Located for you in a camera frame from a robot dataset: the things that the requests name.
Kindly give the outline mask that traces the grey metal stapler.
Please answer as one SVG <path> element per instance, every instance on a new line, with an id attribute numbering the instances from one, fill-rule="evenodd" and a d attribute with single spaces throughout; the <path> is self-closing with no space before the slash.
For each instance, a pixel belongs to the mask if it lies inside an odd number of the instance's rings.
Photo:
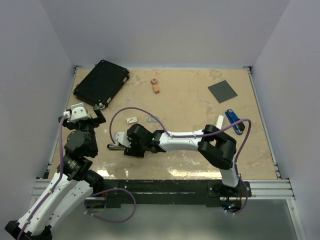
<path id="1" fill-rule="evenodd" d="M 123 145 L 118 145 L 118 144 L 112 144 L 112 143 L 109 143 L 107 145 L 107 149 L 110 150 L 110 151 L 123 151 L 126 149 L 125 146 Z"/>

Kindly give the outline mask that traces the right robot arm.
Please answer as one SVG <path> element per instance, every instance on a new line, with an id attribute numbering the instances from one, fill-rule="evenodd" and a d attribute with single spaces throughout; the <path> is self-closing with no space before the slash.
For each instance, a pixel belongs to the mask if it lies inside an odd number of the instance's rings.
<path id="1" fill-rule="evenodd" d="M 220 170 L 222 189 L 227 196 L 233 197 L 241 190 L 234 161 L 237 142 L 214 125 L 207 124 L 204 129 L 192 132 L 150 132 L 144 126 L 134 124 L 126 133 L 118 132 L 116 140 L 125 147 L 125 155 L 137 158 L 143 158 L 145 152 L 199 152 Z"/>

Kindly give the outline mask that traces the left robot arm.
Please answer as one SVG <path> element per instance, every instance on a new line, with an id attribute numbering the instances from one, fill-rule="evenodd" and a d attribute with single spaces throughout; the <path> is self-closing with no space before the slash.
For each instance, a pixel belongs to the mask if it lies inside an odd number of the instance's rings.
<path id="1" fill-rule="evenodd" d="M 98 155 L 95 128 L 106 122 L 95 105 L 92 117 L 83 103 L 67 109 L 58 121 L 71 132 L 66 144 L 60 143 L 60 164 L 51 182 L 34 205 L 19 219 L 10 221 L 5 230 L 16 240 L 50 240 L 59 224 L 87 197 L 104 190 L 103 177 L 91 170 Z"/>

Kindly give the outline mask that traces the blue stapler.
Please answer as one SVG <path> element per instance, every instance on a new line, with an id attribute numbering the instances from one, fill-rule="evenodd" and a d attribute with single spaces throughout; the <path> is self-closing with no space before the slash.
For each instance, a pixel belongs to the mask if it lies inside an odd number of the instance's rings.
<path id="1" fill-rule="evenodd" d="M 240 120 L 232 109 L 227 109 L 225 111 L 225 115 L 230 124 L 233 124 Z M 234 125 L 232 128 L 235 131 L 235 133 L 240 136 L 243 134 L 245 130 L 245 125 L 242 122 L 240 122 L 239 124 Z"/>

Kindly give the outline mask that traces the black hard case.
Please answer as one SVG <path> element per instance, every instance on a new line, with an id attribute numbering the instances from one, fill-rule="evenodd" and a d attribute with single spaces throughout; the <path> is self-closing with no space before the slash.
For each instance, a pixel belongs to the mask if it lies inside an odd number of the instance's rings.
<path id="1" fill-rule="evenodd" d="M 75 87 L 73 95 L 90 106 L 104 109 L 129 78 L 127 68 L 102 59 Z"/>

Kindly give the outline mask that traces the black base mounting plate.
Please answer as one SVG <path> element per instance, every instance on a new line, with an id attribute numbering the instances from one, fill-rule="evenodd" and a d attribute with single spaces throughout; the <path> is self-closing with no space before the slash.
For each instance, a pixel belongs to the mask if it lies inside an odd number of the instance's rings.
<path id="1" fill-rule="evenodd" d="M 233 189 L 215 180 L 134 180 L 105 179 L 93 189 L 93 198 L 105 200 L 107 208 L 124 204 L 139 205 L 205 205 L 209 208 L 238 210 L 241 201 L 252 196 L 250 183 L 239 183 Z"/>

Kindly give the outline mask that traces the plain wooden block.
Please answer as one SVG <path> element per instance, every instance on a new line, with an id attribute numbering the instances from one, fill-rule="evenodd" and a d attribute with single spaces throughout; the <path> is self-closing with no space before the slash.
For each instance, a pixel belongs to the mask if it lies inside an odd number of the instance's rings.
<path id="1" fill-rule="evenodd" d="M 160 92 L 159 86 L 157 84 L 154 84 L 152 88 L 155 94 L 158 94 Z"/>

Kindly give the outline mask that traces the wooden cube with circle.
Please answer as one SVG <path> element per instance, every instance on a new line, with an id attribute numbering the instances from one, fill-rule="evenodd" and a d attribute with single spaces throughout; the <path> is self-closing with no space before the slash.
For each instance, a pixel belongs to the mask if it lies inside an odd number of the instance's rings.
<path id="1" fill-rule="evenodd" d="M 153 79 L 150 80 L 150 83 L 151 83 L 152 85 L 157 85 L 157 84 L 158 84 L 158 81 L 157 81 L 155 78 L 153 78 Z"/>

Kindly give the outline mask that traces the grey studded baseplate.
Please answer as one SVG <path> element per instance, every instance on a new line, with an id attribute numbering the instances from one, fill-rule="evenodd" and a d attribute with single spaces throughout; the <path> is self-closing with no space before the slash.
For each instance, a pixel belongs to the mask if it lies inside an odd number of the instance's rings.
<path id="1" fill-rule="evenodd" d="M 212 93 L 218 103 L 223 103 L 238 96 L 226 80 L 209 86 L 208 90 Z"/>

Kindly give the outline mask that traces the aluminium frame rail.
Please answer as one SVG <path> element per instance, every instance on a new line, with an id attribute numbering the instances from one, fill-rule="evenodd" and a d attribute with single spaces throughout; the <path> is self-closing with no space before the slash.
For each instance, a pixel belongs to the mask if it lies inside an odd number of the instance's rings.
<path id="1" fill-rule="evenodd" d="M 31 192 L 31 200 L 36 201 L 50 184 L 50 179 L 36 179 Z M 252 198 L 255 200 L 295 200 L 288 179 L 248 180 Z"/>

